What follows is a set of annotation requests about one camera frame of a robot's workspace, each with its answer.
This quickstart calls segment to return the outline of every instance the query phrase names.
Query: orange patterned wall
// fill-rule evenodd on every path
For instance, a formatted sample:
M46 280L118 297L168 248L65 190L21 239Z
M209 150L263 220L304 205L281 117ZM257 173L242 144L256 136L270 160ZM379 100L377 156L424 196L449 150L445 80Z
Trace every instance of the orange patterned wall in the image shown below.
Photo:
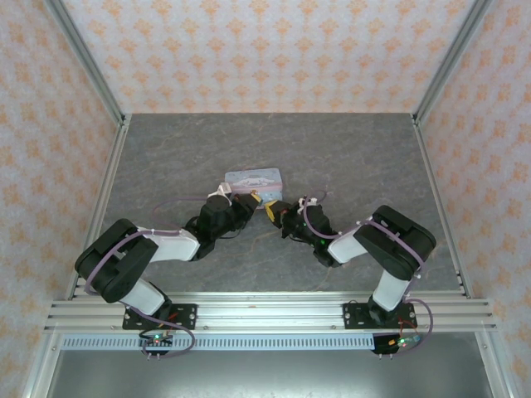
M521 396L531 391L530 115L531 7L494 0L423 134L473 290L503 321Z
M126 113L412 112L473 0L66 0Z
M62 299L115 126L42 0L0 7L0 396Z

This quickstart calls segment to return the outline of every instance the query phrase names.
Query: gray stone surface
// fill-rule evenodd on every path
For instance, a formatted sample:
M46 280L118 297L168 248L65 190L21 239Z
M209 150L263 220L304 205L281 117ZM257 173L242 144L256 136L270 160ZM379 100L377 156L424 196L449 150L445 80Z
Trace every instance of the gray stone surface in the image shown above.
M457 289L455 271L408 114L136 114L119 161L104 228L120 217L146 227L154 206L214 192L225 172L277 167L284 199L329 193L336 230L388 204L430 230L438 247L416 289ZM176 202L176 224L202 202ZM154 263L144 277L167 291L372 290L382 273L369 255L326 269L309 246L282 240L258 211L234 240L199 262Z

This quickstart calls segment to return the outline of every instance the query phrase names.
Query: purple cable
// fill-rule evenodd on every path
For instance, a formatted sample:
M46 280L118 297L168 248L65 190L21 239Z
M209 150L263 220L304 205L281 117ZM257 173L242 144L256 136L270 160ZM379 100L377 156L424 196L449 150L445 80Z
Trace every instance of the purple cable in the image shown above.
M139 236L142 236L142 235L177 236L177 235L179 235L179 230L177 230L177 231L157 231L157 230L137 231L137 232L133 233L132 235L129 235L126 238L122 239L111 250L109 250L109 252L106 255L104 255L104 257L101 259L101 261L96 265L96 267L94 267L94 269L90 273L89 277L87 278L87 280L85 282L85 292L87 294L90 294L90 295L93 295L93 296L94 295L98 295L96 292L94 292L94 291L92 291L90 289L90 286L92 285L92 281L94 280L94 277L98 274L98 272L100 272L100 269L110 259L110 257L115 255L116 253L118 253L118 250L123 245L125 245L126 243L128 243L128 242L132 241L133 239L138 238ZM140 311L139 309L137 309L135 307L130 307L130 308L133 311L135 311L138 315L140 315L143 318L148 319L151 322L163 323L165 325L174 327L176 329L183 330L184 332L186 332L186 333L188 333L190 335L190 337L192 338L192 341L190 342L190 345L188 347L184 348L183 350L176 351L176 352L173 352L171 354L167 354L164 357L170 358L170 357L176 357L177 355L182 355L182 354L190 351L193 348L193 346L195 345L196 338L195 338L193 333L188 328L185 328L182 325L177 325L176 323L171 323L171 322L168 322L168 321L163 321L162 319L153 318L153 317L143 313L142 311ZM148 344L148 342L149 341L146 340L146 342L142 346L142 353L144 355L146 355L146 356L149 355L147 350L146 350L146 345Z
M192 339L192 341L190 342L190 344L188 345L188 347L184 348L183 350L179 350L179 351L174 351L174 352L171 352L171 353L168 353L168 354L165 354L161 357L158 357L158 358L172 358L172 357L178 357L182 354L186 354L187 352L189 352L190 350L192 350L192 348L196 345L196 337L193 335L192 331L188 328L185 328L184 326L182 325L177 325L176 323L173 323L173 322L168 322L168 321L163 321L162 319L156 319L156 318L153 318L153 317L150 317L149 315L146 315L145 313L143 313L142 311L140 311L138 308L135 308L135 307L130 307L128 306L126 303L122 303L123 305L129 307L130 309L132 309L133 311L135 311L138 315L140 315L141 317L143 318L146 318L147 320L151 321L151 322L156 322L156 323L163 323L164 325L167 325L167 326L171 326L173 328L176 328L176 329L179 329L179 330L182 330L186 333L188 333L190 335L190 338ZM144 344L142 345L142 353L149 358L149 351L146 349L146 346L148 345L148 343L150 342L150 340L146 340L144 342Z
M307 196L305 199L304 199L304 204L302 206L302 216L304 217L304 222L306 223L306 226L308 226L309 230L312 231L314 234L316 234L319 238L323 238L323 239L336 239L336 238L339 238L340 236L342 236L341 234L337 234L337 235L325 235L325 234L321 234L319 231L317 231L310 223L309 223L309 220L308 220L308 212L307 212L307 208L308 208L308 200L309 200L309 196Z
M425 263L424 263L424 260L421 258L421 256L418 255L418 253L416 251L414 251L411 247L409 247L406 244L406 242L404 242L402 239L400 239L398 236L396 236L390 230L388 230L385 226L382 226L382 225L380 225L377 222L374 222L372 220L365 220L365 221L362 222L362 225L373 226L374 228L380 230L381 232L383 232L387 236L389 236L389 238L391 240L394 240L395 242L397 242L407 253L412 255L413 258L417 261L417 263L419 265L418 270L416 271L416 274L421 272L422 268L424 268ZM407 294L409 293L410 289L412 288L413 281L409 284L409 286L407 286L407 289L404 292L403 302L404 303L419 303L419 304L422 304L426 308L426 310L428 312L428 317L430 318L430 327L429 327L429 329L428 329L428 331L426 333L426 336L416 346L414 346L413 348L411 348L411 349L409 349L407 351L397 352L396 354L392 354L394 357L402 356L402 355L407 354L407 353L409 353L411 351L415 351L422 344L424 344L424 342L429 338L429 336L431 335L431 332L433 331L433 313L431 312L431 309L428 306L428 304L426 304L424 301L420 300L419 298L407 298Z
M397 352L396 354L392 354L394 357L402 356L402 355L408 354L409 352L415 351L417 348L419 348L422 344L426 342L426 340L431 335L431 332L433 331L433 313L431 312L431 309L428 306L428 304L426 304L424 301L420 300L419 298L409 298L405 300L404 303L422 304L426 308L426 311L428 312L428 317L430 318L430 327L428 328L426 336L416 346L413 346L413 348L410 348L407 351Z
M103 256L103 259L94 267L92 272L90 273L89 277L86 279L85 282L85 293L91 295L91 296L97 296L98 294L90 289L90 286L92 285L92 281L94 280L94 277L100 272L100 269L105 265L109 259L118 253L118 250L125 245L126 243L132 241L135 238L138 238L142 235L160 235L160 236L177 236L179 235L179 230L176 231L158 231L158 230L145 230L145 231L136 231L132 235L127 236L126 238L122 239L120 242L118 242L109 252Z
M168 203L173 203L175 201L204 201L205 197L206 197L206 195L204 197L174 197L173 199L168 199L167 201L161 201L151 211L151 220L153 220L154 222L159 223L162 226L169 226L169 227L172 227L172 228L180 229L181 228L180 226L176 226L175 224L172 224L170 222L161 221L160 219L158 219L157 216L156 216L157 210L160 207L162 207L164 205L167 205Z

